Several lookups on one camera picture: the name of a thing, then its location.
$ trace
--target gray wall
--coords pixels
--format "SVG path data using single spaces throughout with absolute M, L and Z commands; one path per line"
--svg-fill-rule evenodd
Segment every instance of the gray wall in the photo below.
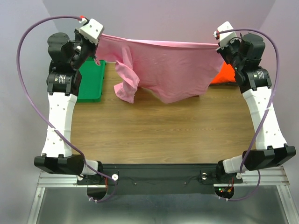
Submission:
M 50 15 L 72 14 L 95 18 L 105 34 L 130 39 L 209 42 L 225 21 L 234 27 L 260 28 L 273 0 L 43 0 Z M 56 21 L 71 34 L 75 21 Z
M 281 59 L 280 81 L 274 99 L 276 115 L 280 129 L 289 145 L 297 148 L 299 154 L 299 75 L 298 56 L 299 1 L 276 0 L 271 12 L 263 23 L 261 30 L 273 38 L 278 46 Z M 270 43 L 266 44 L 263 66 L 273 77 L 275 73 L 275 55 Z M 292 196 L 299 209 L 299 155 L 284 165 L 291 184 Z
M 0 35 L 0 223 L 27 223 L 47 126 L 25 98 L 16 72 L 16 49 L 22 33 L 49 14 L 41 0 L 2 0 Z M 46 77 L 50 57 L 47 38 L 57 32 L 53 22 L 33 30 L 24 42 L 21 68 L 29 93 L 48 114 Z

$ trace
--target screw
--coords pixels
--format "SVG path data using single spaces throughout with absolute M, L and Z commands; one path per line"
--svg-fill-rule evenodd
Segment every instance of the screw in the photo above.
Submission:
M 206 173 L 202 173 L 201 174 L 201 179 L 203 179 L 205 181 L 207 179 L 207 174 Z
M 237 178 L 238 180 L 242 179 L 242 174 L 241 174 L 241 173 L 237 173 L 236 178 Z

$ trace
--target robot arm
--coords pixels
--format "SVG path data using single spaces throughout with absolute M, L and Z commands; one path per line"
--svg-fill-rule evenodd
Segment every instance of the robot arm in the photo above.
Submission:
M 218 27 L 218 32 L 231 30 L 229 22 Z M 266 69 L 259 66 L 265 48 L 262 37 L 248 33 L 238 38 L 235 32 L 214 33 L 219 40 L 217 52 L 235 70 L 235 80 L 247 102 L 255 131 L 267 110 L 271 96 L 271 79 Z M 256 138 L 256 150 L 251 150 L 242 171 L 270 168 L 282 165 L 296 154 L 294 146 L 288 146 L 275 115 L 273 104 Z M 218 175 L 240 171 L 242 155 L 219 161 Z
M 104 28 L 94 19 L 82 18 L 83 25 L 75 29 L 75 40 L 67 34 L 56 33 L 48 38 L 51 56 L 47 91 L 50 105 L 49 121 L 68 140 L 71 140 L 71 121 L 82 76 L 79 68 L 88 57 L 94 57 L 99 36 Z M 92 168 L 102 171 L 98 161 L 86 160 Z M 73 155 L 71 147 L 48 127 L 42 155 L 35 157 L 35 166 L 52 174 L 94 175 L 82 155 Z

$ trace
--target black joint housing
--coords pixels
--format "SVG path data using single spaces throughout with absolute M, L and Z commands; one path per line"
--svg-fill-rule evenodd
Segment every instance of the black joint housing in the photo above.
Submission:
M 36 156 L 34 165 L 49 174 L 80 175 L 84 167 L 82 155 L 71 155 L 65 158 Z

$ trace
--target wire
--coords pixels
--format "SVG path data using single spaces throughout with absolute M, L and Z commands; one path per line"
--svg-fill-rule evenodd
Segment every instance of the wire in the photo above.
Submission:
M 70 19 L 76 19 L 76 20 L 81 20 L 82 18 L 80 18 L 79 16 L 72 16 L 72 15 L 60 15 L 60 16 L 52 16 L 52 17 L 48 17 L 48 18 L 45 18 L 43 20 L 40 20 L 36 23 L 34 23 L 32 26 L 30 26 L 26 31 L 25 33 L 22 35 L 21 39 L 20 39 L 20 42 L 19 42 L 19 45 L 18 45 L 18 49 L 17 49 L 17 57 L 16 57 L 16 63 L 17 63 L 17 71 L 18 71 L 18 76 L 19 76 L 19 79 L 20 79 L 20 83 L 21 83 L 21 86 L 22 86 L 22 89 L 25 93 L 25 96 L 27 97 L 28 101 L 30 102 L 31 106 L 33 107 L 33 109 L 37 112 L 37 114 L 48 124 L 48 126 L 50 126 L 51 128 L 54 128 L 55 127 L 49 122 L 48 119 L 46 119 L 43 114 L 39 111 L 39 109 L 37 108 L 37 106 L 34 104 L 34 102 L 32 101 L 30 95 L 28 94 L 28 91 L 27 91 L 27 88 L 25 86 L 25 83 L 24 83 L 24 80 L 23 80 L 23 77 L 22 77 L 22 73 L 21 73 L 21 67 L 20 67 L 20 54 L 21 54 L 21 48 L 22 48 L 22 44 L 26 38 L 26 36 L 28 35 L 28 33 L 34 29 L 35 27 L 37 27 L 38 25 L 46 22 L 46 21 L 49 21 L 49 20 L 55 20 L 55 19 L 64 19 L 64 18 L 70 18 Z M 79 150 L 77 147 L 75 147 L 73 144 L 71 144 L 58 130 L 55 130 L 56 134 L 68 145 L 70 146 L 71 148 L 73 148 L 76 152 L 80 153 L 83 157 L 84 157 L 84 164 L 90 168 L 90 170 L 92 170 L 93 172 L 101 175 L 102 177 L 105 177 L 105 178 L 108 178 L 110 180 L 112 180 L 112 182 L 115 184 L 115 187 L 112 191 L 112 193 L 106 197 L 106 198 L 102 198 L 101 200 L 95 200 L 93 198 L 89 198 L 89 200 L 91 201 L 94 201 L 94 202 L 103 202 L 103 201 L 106 201 L 108 200 L 109 198 L 111 198 L 115 192 L 116 192 L 116 189 L 117 189 L 117 183 L 115 180 L 112 179 L 112 177 L 110 176 L 107 176 L 106 174 L 103 174 L 97 170 L 95 170 L 94 168 L 92 168 L 91 166 L 88 165 L 88 163 L 86 162 L 86 158 L 85 158 L 85 155 L 84 153 Z
M 233 184 L 232 184 L 232 186 L 230 187 L 230 190 L 232 190 L 233 187 L 234 187 L 234 179 L 233 179 L 233 177 L 232 177 L 232 182 L 233 182 Z
M 256 141 L 256 137 L 257 135 L 259 134 L 259 132 L 261 131 L 262 127 L 263 127 L 263 123 L 264 121 L 266 120 L 266 117 L 268 115 L 268 112 L 269 112 L 269 107 L 271 106 L 272 102 L 273 102 L 273 98 L 275 96 L 275 92 L 276 92 L 276 88 L 277 88 L 277 84 L 278 84 L 278 81 L 279 81 L 279 68 L 280 68 L 280 59 L 279 59 L 279 53 L 278 53 L 278 48 L 275 44 L 275 42 L 267 35 L 265 34 L 264 32 L 262 31 L 259 31 L 257 29 L 250 29 L 250 28 L 241 28 L 241 29 L 230 29 L 230 30 L 225 30 L 225 31 L 221 31 L 221 32 L 217 32 L 216 35 L 219 35 L 219 34 L 223 34 L 223 33 L 228 33 L 228 32 L 235 32 L 235 31 L 251 31 L 251 32 L 256 32 L 256 33 L 259 33 L 261 35 L 263 35 L 264 37 L 266 37 L 272 44 L 273 48 L 274 48 L 274 51 L 275 51 L 275 56 L 276 56 L 276 75 L 275 75 L 275 82 L 274 82 L 274 85 L 273 85 L 273 89 L 272 89 L 272 92 L 271 92 L 271 95 L 270 95 L 270 98 L 269 98 L 269 102 L 267 104 L 267 107 L 265 109 L 265 112 L 263 114 L 263 117 L 261 119 L 261 122 L 260 124 L 258 125 L 257 129 L 256 129 L 256 132 L 255 134 L 253 135 L 253 138 L 250 142 L 250 145 L 247 149 L 247 152 L 245 153 L 244 157 L 243 157 L 243 160 L 241 162 L 241 165 L 240 165 L 240 172 L 242 173 L 242 168 L 244 166 L 244 162 L 249 154 L 249 152 L 251 151 L 252 147 L 253 147 L 253 144 L 254 142 Z M 241 197 L 241 198 L 238 198 L 238 199 L 228 199 L 229 201 L 240 201 L 240 200 L 243 200 L 243 199 L 246 199 L 248 198 L 249 196 L 253 195 L 259 185 L 260 185 L 260 182 L 261 182 L 261 173 L 260 171 L 258 170 L 258 182 L 257 182 L 257 185 L 256 185 L 256 188 L 247 196 L 245 197 Z

